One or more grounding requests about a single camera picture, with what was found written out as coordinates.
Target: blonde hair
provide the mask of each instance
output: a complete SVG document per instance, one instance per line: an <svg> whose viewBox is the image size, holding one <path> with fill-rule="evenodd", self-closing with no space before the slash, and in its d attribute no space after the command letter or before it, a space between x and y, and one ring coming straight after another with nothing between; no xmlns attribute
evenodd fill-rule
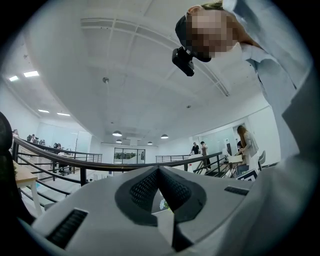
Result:
<svg viewBox="0 0 320 256"><path fill-rule="evenodd" d="M240 125L236 131L238 132L239 136L240 136L240 140L241 140L241 145L243 148L246 147L247 143L246 143L246 140L245 140L245 133L247 132L247 129Z"/></svg>
<svg viewBox="0 0 320 256"><path fill-rule="evenodd" d="M214 2L208 2L205 4L201 4L201 6L205 9L205 10L223 10L223 6L222 6L222 2L223 0L216 0Z"/></svg>

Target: black metal railing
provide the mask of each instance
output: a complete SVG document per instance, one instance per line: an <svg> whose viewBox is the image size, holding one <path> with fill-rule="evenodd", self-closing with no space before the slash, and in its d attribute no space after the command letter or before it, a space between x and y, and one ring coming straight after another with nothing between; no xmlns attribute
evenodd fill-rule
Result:
<svg viewBox="0 0 320 256"><path fill-rule="evenodd" d="M155 162L156 163L169 163L173 161L183 161L189 159L189 154L182 155L156 155Z"/></svg>
<svg viewBox="0 0 320 256"><path fill-rule="evenodd" d="M68 154L74 154L74 155L68 155L67 157L65 155L61 155L59 153L68 153ZM81 156L88 156L93 155L94 161L91 161L91 159L88 159L88 157L81 157ZM177 167L177 166L183 166L183 169L185 171L188 170L188 164L195 163L199 161L206 162L209 158L217 158L217 161L210 164L213 165L215 163L219 163L219 155L221 155L221 152L201 156L197 158L187 159L183 156L182 160L174 160L170 162L161 162L161 163L150 163L150 164L108 164L108 163L102 163L102 155L101 154L91 154L91 153L82 153L82 152L72 152L62 149L55 149L51 147L41 146L37 144L33 144L30 142L27 142L25 140L14 138L13 139L13 147L12 147L12 158L14 161L16 161L19 165L27 165L35 169L32 171L34 174L46 174L47 177L43 177L40 179L37 179L36 182L38 184L41 184L51 190L54 190L56 192L62 193L64 195L70 195L70 192L60 190L56 187L53 187L51 185L48 185L44 182L44 180L53 179L54 181L56 179L65 180L68 182L80 184L81 186L84 186L87 181L87 170L95 170L95 171L112 171L112 172L127 172L132 171L135 169L143 168L143 167L149 167L149 166L168 166L168 167ZM26 159L26 157L38 157L38 158L44 158L49 160L50 162L46 163L32 163L30 160ZM44 169L42 166L50 165L49 169ZM79 179L69 178L66 175L70 173L75 173L75 171L80 172ZM40 197L43 197L51 202L57 201L54 198L51 198L43 193L38 192L38 195Z"/></svg>

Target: ceiling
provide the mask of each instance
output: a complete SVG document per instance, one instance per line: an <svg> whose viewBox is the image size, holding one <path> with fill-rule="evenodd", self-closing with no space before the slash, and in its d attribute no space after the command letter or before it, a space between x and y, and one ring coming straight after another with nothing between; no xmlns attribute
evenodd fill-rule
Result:
<svg viewBox="0 0 320 256"><path fill-rule="evenodd" d="M193 120L204 110L226 109L225 105L230 106L246 91L260 94L257 76L241 59L239 45L209 63L194 59L193 77L172 63L172 51L180 47L176 22L199 1L68 2L49 5L42 16L34 18L12 48L2 72L12 90L35 112L69 112L105 143L114 143L118 138L112 132L120 130L122 139L139 138L139 146L148 141L158 145L164 133L170 132L173 140L232 122L234 119L218 116L203 116L204 125ZM52 37L43 35L49 31ZM8 77L33 69L39 70L40 76L8 81ZM251 106L250 111L257 110ZM186 120L190 120L188 129L184 128Z"/></svg>

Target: black camera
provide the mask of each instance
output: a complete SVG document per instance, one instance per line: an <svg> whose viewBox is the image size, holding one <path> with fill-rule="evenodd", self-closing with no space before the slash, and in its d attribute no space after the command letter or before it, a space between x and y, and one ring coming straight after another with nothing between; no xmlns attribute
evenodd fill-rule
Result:
<svg viewBox="0 0 320 256"><path fill-rule="evenodd" d="M183 47L174 49L172 52L173 64L181 69L188 77L192 77L195 74L195 66L192 58L193 56L189 55Z"/></svg>

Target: ceiling light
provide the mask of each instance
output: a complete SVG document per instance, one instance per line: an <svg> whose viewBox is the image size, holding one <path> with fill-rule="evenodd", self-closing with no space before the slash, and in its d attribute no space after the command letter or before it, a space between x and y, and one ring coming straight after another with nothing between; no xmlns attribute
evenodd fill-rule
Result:
<svg viewBox="0 0 320 256"><path fill-rule="evenodd" d="M9 80L10 80L11 82L16 81L16 80L18 80L18 79L19 79L19 78L18 78L16 75L9 78Z"/></svg>
<svg viewBox="0 0 320 256"><path fill-rule="evenodd" d="M121 131L119 130L115 130L113 133L112 133L113 136L116 136L116 137L121 137L122 136L122 133Z"/></svg>
<svg viewBox="0 0 320 256"><path fill-rule="evenodd" d="M39 76L38 71L31 71L27 73L23 73L26 78L37 77Z"/></svg>
<svg viewBox="0 0 320 256"><path fill-rule="evenodd" d="M60 115L60 116L67 116L67 117L70 117L70 115L69 114L64 114L64 113L57 113L58 115Z"/></svg>

